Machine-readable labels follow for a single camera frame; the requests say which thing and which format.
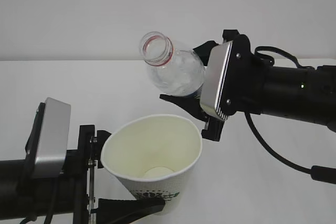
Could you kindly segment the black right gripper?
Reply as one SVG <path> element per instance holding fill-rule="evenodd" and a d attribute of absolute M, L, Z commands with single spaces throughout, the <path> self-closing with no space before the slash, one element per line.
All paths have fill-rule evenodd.
<path fill-rule="evenodd" d="M 246 35 L 240 34 L 237 30 L 225 29 L 222 37 L 223 43 L 233 41 L 233 46 L 220 102 L 221 108 L 228 117 L 236 112 L 260 114 L 260 94 L 265 65 L 260 59 L 253 56 L 250 41 Z M 207 66 L 212 49 L 218 45 L 214 40 L 209 40 L 193 48 L 193 51 L 203 65 Z M 201 108 L 199 99 L 175 97 L 167 94 L 160 94 L 159 98 L 175 104 L 192 117 L 207 122 L 205 129 L 202 130 L 203 138 L 217 142 L 220 140 L 225 121 L 209 115 L 207 120 L 207 114 Z"/>

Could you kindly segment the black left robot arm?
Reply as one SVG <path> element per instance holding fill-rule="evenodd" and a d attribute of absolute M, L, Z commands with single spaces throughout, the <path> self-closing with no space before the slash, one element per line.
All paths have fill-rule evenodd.
<path fill-rule="evenodd" d="M 78 147 L 68 150 L 57 178 L 29 178 L 22 181 L 24 160 L 1 162 L 1 220 L 22 219 L 22 223 L 46 216 L 72 213 L 72 223 L 132 223 L 161 212 L 165 200 L 159 196 L 138 200 L 94 197 L 94 171 L 102 168 L 100 152 L 111 134 L 94 125 L 79 129 Z"/>

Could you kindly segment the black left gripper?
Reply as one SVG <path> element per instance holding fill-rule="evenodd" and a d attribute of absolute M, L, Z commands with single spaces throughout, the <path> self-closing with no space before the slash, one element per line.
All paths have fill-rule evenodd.
<path fill-rule="evenodd" d="M 103 168 L 101 152 L 110 136 L 108 131 L 96 131 L 94 125 L 81 125 L 77 149 L 66 153 L 59 187 L 59 206 L 65 213 L 73 214 L 72 223 L 132 223 L 161 212 L 165 206 L 162 198 L 99 199 L 96 221 L 94 172 Z"/>

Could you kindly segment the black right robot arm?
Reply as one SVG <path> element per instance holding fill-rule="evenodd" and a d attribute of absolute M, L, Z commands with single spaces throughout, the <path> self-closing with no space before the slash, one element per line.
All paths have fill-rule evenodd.
<path fill-rule="evenodd" d="M 302 66 L 292 54 L 272 46 L 251 50 L 247 36 L 223 31 L 223 43 L 195 48 L 206 65 L 198 98 L 162 94 L 205 122 L 202 137 L 219 141 L 224 122 L 237 112 L 310 122 L 335 130 L 335 66 Z"/>

